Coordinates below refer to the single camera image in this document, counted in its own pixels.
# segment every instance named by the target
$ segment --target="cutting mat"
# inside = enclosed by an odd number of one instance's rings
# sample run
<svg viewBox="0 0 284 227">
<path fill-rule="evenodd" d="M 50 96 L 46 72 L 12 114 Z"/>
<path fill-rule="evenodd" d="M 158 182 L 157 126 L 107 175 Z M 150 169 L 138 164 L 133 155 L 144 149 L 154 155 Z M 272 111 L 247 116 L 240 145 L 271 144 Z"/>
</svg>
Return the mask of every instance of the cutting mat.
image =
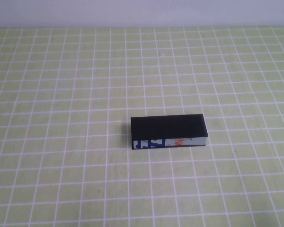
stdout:
<svg viewBox="0 0 284 227">
<path fill-rule="evenodd" d="M 204 114 L 206 147 L 131 150 Z M 284 27 L 0 29 L 0 227 L 284 227 Z"/>
</svg>

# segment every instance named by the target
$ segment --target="rectangular block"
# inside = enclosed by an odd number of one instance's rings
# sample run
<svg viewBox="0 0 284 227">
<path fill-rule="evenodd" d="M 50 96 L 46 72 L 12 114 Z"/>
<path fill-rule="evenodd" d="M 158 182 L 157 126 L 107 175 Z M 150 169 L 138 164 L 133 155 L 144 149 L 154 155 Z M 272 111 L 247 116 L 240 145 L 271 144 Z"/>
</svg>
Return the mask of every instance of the rectangular block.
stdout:
<svg viewBox="0 0 284 227">
<path fill-rule="evenodd" d="M 132 117 L 132 149 L 205 146 L 203 114 Z"/>
</svg>

